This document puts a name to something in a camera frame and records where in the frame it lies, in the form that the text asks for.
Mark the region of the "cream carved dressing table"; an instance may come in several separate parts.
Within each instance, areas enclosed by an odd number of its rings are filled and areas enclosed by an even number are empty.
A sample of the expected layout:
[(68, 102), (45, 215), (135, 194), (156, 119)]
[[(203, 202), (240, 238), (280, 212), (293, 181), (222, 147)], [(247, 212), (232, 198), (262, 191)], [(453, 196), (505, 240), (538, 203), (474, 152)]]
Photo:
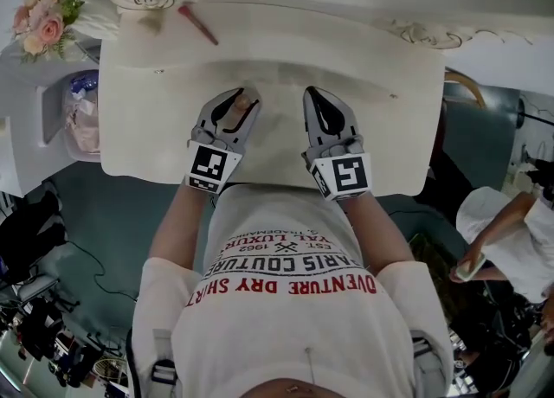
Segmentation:
[[(377, 196), (422, 186), (445, 81), (499, 84), (507, 62), (530, 58), (535, 35), (396, 20), (356, 22), (267, 3), (196, 3), (210, 42), (177, 11), (122, 10), (119, 33), (100, 51), (100, 162), (111, 176), (179, 183), (202, 107), (219, 93), (257, 94), (261, 111), (238, 183), (311, 188), (302, 96), (309, 86), (354, 112)], [(160, 19), (158, 32), (143, 18)]]

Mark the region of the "person's left forearm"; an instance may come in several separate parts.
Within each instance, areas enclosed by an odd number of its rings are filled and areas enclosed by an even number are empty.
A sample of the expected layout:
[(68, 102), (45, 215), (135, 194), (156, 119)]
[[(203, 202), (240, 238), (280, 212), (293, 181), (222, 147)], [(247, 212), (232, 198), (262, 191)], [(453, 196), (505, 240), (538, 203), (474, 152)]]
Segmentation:
[(205, 191), (181, 184), (152, 239), (149, 258), (168, 260), (192, 270), (204, 207)]

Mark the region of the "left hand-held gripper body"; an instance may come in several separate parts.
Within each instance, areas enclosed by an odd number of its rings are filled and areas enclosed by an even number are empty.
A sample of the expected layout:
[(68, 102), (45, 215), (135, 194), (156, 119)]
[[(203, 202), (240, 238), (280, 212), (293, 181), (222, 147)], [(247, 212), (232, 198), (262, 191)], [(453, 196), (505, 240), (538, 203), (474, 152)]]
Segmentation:
[(212, 132), (195, 127), (187, 143), (184, 183), (194, 189), (220, 194), (242, 160)]

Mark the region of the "small beige cylinder object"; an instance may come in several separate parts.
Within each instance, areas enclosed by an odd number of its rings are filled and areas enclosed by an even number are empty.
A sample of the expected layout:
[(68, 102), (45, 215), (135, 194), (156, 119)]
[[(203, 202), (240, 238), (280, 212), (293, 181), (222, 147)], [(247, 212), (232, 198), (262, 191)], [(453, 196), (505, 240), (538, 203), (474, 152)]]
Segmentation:
[(256, 96), (243, 92), (235, 97), (229, 111), (226, 114), (225, 127), (235, 129), (241, 122), (247, 110), (257, 101)]

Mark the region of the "clear blue plastic bag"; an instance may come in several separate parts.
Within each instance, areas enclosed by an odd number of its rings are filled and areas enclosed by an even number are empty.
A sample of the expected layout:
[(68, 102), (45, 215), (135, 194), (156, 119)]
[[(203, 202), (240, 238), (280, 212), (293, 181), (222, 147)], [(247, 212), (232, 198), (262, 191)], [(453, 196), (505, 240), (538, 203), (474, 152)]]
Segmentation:
[(90, 70), (77, 74), (70, 81), (70, 91), (76, 100), (81, 100), (88, 93), (96, 90), (99, 83), (99, 71)]

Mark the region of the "artificial flower bouquet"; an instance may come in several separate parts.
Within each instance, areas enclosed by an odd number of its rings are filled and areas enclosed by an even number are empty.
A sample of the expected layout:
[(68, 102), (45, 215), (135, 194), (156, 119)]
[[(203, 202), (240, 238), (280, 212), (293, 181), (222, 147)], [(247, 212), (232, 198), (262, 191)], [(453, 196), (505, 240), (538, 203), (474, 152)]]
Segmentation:
[(75, 45), (74, 24), (84, 4), (84, 0), (23, 0), (11, 27), (21, 62), (64, 60), (67, 48)]

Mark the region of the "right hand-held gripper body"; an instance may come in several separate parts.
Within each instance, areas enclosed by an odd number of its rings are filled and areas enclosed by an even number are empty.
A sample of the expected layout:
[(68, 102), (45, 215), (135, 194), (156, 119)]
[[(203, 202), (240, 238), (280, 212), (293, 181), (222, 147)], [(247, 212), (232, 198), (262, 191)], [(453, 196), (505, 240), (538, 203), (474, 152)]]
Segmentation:
[(358, 197), (371, 190), (370, 154), (364, 151), (361, 135), (307, 134), (309, 147), (302, 157), (326, 201)]

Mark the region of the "wooden chair dark red seat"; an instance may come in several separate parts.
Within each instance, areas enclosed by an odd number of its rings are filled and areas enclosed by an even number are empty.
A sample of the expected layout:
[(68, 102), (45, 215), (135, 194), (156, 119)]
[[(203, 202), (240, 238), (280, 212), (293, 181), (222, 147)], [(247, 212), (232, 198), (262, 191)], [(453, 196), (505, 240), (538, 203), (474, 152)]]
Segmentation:
[(464, 74), (446, 71), (431, 157), (449, 155), (474, 186), (486, 181), (486, 116), (478, 84)]

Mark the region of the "red makeup brush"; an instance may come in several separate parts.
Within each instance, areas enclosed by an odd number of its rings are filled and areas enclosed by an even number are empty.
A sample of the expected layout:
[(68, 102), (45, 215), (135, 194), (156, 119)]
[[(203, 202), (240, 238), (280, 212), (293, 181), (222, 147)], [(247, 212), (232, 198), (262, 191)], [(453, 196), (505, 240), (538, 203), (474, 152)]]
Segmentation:
[(211, 33), (209, 28), (196, 16), (188, 4), (181, 5), (177, 12), (191, 22), (213, 45), (218, 46), (219, 41)]

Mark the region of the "person's right forearm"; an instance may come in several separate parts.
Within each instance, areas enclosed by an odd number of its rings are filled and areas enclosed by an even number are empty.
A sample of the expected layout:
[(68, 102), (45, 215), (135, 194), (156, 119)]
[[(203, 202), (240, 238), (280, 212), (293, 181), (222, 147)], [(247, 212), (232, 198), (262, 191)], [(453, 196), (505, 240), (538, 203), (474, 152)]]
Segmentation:
[(371, 193), (339, 204), (358, 240), (364, 264), (372, 273), (379, 274), (392, 264), (415, 260), (401, 230)]

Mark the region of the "person's white printed shirt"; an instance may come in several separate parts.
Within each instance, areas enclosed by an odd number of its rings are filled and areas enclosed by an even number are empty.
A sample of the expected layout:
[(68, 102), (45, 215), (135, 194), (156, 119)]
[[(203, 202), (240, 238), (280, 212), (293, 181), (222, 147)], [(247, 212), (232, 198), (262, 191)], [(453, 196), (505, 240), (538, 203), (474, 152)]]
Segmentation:
[(131, 398), (441, 398), (448, 326), (428, 267), (374, 274), (340, 202), (223, 191), (201, 272), (146, 260), (127, 343)]

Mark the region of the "pink crumpled cloth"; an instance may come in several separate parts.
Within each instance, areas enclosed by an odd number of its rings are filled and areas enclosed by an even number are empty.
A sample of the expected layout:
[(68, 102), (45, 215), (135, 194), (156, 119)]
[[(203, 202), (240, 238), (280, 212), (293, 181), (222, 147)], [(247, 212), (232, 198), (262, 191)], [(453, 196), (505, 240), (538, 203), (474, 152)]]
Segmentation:
[(75, 99), (66, 91), (63, 101), (65, 115), (64, 140), (69, 155), (77, 161), (100, 161), (100, 124), (97, 92)]

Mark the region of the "grey office chair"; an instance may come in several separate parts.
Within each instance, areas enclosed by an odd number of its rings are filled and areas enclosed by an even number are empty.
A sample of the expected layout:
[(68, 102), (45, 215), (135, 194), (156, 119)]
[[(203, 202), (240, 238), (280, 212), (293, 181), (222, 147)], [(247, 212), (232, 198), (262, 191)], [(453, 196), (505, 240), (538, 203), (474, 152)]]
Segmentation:
[(75, 161), (99, 163), (100, 44), (76, 42), (70, 58), (73, 70), (61, 80), (64, 141)]

